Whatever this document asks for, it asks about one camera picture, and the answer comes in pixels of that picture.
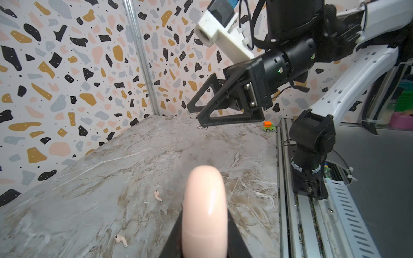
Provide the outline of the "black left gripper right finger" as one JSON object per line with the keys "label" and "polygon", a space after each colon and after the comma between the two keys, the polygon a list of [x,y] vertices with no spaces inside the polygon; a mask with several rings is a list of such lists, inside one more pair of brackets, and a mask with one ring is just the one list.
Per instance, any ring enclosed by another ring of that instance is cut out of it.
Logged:
{"label": "black left gripper right finger", "polygon": [[237,225],[228,210],[228,258],[252,258]]}

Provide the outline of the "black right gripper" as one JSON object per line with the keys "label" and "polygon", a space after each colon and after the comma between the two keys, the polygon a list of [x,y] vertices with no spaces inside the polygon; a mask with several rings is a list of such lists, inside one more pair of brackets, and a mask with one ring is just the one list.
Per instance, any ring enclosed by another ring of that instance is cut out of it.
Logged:
{"label": "black right gripper", "polygon": [[[213,73],[187,104],[202,127],[258,123],[265,120],[263,110],[272,107],[274,58],[257,57],[225,69],[223,84]],[[233,109],[235,115],[213,116],[218,110]]]}

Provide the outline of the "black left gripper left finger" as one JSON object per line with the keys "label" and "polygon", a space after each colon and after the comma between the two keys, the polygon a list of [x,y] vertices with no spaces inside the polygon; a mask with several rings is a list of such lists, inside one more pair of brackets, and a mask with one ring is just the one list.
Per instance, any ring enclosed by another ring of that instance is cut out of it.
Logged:
{"label": "black left gripper left finger", "polygon": [[180,212],[159,258],[183,258],[182,252],[182,214]]}

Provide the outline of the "pink round earbud case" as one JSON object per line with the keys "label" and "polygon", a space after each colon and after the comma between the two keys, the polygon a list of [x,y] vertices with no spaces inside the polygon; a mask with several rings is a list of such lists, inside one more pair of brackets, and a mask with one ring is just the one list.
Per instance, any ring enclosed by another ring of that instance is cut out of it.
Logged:
{"label": "pink round earbud case", "polygon": [[228,208],[221,173],[198,166],[188,177],[182,212],[185,258],[225,258],[228,254]]}

